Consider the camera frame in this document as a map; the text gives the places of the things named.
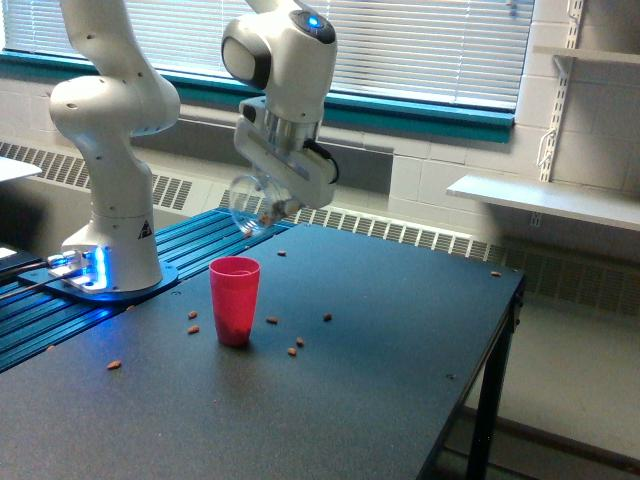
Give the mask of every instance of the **window sill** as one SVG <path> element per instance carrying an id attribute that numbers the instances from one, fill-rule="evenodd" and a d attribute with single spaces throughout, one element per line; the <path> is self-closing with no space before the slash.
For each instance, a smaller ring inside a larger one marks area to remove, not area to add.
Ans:
<path id="1" fill-rule="evenodd" d="M 95 74 L 86 60 L 0 52 L 6 75 L 68 80 L 78 74 Z M 233 107 L 260 92 L 232 79 L 159 70 L 173 83 L 183 101 Z M 331 92 L 325 103 L 324 123 L 348 129 L 393 135 L 441 135 L 507 143 L 514 124 L 512 113 L 475 110 L 401 100 L 389 100 Z"/>

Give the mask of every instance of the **red cup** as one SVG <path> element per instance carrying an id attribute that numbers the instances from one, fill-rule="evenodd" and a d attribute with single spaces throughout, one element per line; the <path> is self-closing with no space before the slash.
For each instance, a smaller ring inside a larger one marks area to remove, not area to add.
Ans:
<path id="1" fill-rule="evenodd" d="M 230 347 L 246 345 L 256 312 L 260 264 L 246 257 L 218 258 L 209 265 L 209 278 L 218 340 Z"/>

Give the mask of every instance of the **white wall shelf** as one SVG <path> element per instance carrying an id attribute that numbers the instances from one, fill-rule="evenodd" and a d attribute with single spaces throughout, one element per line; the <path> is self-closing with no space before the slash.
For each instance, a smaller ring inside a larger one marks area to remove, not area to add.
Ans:
<path id="1" fill-rule="evenodd" d="M 38 175 L 40 172 L 42 170 L 35 165 L 0 157 L 0 182 L 30 177 L 31 175 Z"/>
<path id="2" fill-rule="evenodd" d="M 640 55 L 631 53 L 607 52 L 604 50 L 586 50 L 581 48 L 533 47 L 535 53 L 554 55 L 562 58 L 575 58 L 587 62 L 626 63 L 640 65 Z"/>
<path id="3" fill-rule="evenodd" d="M 447 194 L 485 203 L 640 231 L 640 198 L 594 188 L 501 175 L 466 175 Z"/>

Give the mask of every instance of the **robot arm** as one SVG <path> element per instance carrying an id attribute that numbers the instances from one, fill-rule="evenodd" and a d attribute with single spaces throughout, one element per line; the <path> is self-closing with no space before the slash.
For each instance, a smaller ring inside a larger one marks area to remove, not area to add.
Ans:
<path id="1" fill-rule="evenodd" d="M 247 0 L 257 15 L 227 26 L 222 58 L 237 80 L 265 97 L 240 104 L 236 149 L 290 194 L 274 203 L 273 223 L 301 206 L 333 199 L 338 170 L 316 143 L 331 86 L 337 40 L 333 26 L 298 0 Z"/>
<path id="2" fill-rule="evenodd" d="M 52 271 L 86 293 L 141 290 L 162 279 L 153 235 L 149 167 L 135 158 L 130 138 L 173 125 L 175 88 L 147 62 L 135 40 L 124 0 L 61 0 L 71 44 L 99 76 L 62 82 L 51 95 L 51 117 L 80 150 L 91 178 L 88 225 L 63 243 Z"/>

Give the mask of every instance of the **table leg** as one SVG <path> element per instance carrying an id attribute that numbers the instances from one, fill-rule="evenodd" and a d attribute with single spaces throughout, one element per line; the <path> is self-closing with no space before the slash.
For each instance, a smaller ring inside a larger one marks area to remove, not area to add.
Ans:
<path id="1" fill-rule="evenodd" d="M 478 403 L 476 426 L 473 432 L 471 453 L 467 464 L 467 480 L 484 480 L 487 474 L 491 440 L 498 416 L 504 374 L 507 369 L 511 336 L 513 335 L 514 309 L 511 308 L 493 351 L 484 367 L 482 390 Z"/>

